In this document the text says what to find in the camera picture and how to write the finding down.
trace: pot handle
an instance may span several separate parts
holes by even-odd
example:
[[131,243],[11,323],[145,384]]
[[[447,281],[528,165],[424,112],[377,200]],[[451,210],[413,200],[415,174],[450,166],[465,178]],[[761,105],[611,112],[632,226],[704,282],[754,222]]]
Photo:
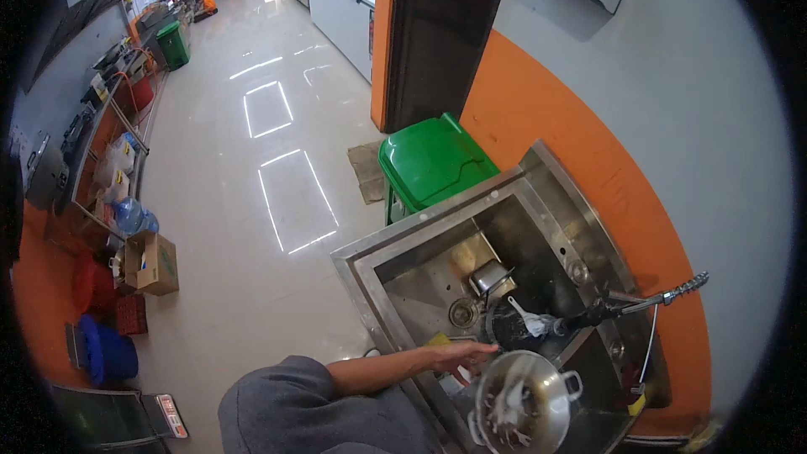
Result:
[[560,375],[560,378],[564,380],[569,380],[571,377],[577,380],[577,390],[569,394],[569,401],[577,401],[577,399],[583,396],[583,380],[580,379],[580,374],[574,370],[570,370]]
[[476,414],[473,410],[468,412],[468,429],[470,431],[470,438],[474,440],[474,443],[484,447],[485,443],[479,438],[479,429],[476,427]]

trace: floor mat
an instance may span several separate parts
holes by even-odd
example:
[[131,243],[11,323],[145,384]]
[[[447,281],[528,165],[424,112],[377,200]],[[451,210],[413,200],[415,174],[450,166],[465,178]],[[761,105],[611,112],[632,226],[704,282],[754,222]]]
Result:
[[378,148],[384,140],[348,149],[348,159],[356,173],[365,205],[384,199],[384,173],[378,166]]

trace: red crate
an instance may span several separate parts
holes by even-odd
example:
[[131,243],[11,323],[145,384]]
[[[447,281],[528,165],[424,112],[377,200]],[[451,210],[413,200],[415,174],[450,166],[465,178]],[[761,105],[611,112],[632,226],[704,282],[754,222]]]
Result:
[[146,325],[146,299],[134,294],[118,298],[115,311],[115,324],[121,335],[148,333]]

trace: yellow sponge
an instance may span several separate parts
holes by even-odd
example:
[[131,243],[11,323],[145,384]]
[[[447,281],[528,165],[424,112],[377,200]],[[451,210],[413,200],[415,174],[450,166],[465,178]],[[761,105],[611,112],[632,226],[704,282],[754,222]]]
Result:
[[638,400],[634,401],[628,406],[628,414],[630,414],[632,417],[638,415],[639,412],[641,412],[641,409],[645,408],[645,403],[647,403],[647,398],[645,398],[645,395],[642,394]]
[[429,339],[425,345],[448,345],[451,343],[449,336],[443,333],[442,331],[438,331],[438,333]]

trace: range hood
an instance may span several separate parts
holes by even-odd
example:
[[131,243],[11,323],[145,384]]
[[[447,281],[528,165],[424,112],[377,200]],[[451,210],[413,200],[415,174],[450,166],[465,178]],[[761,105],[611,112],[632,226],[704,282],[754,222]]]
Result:
[[22,67],[21,86],[31,90],[36,79],[59,52],[87,25],[121,0],[56,0],[43,18],[31,51],[26,57],[32,63]]

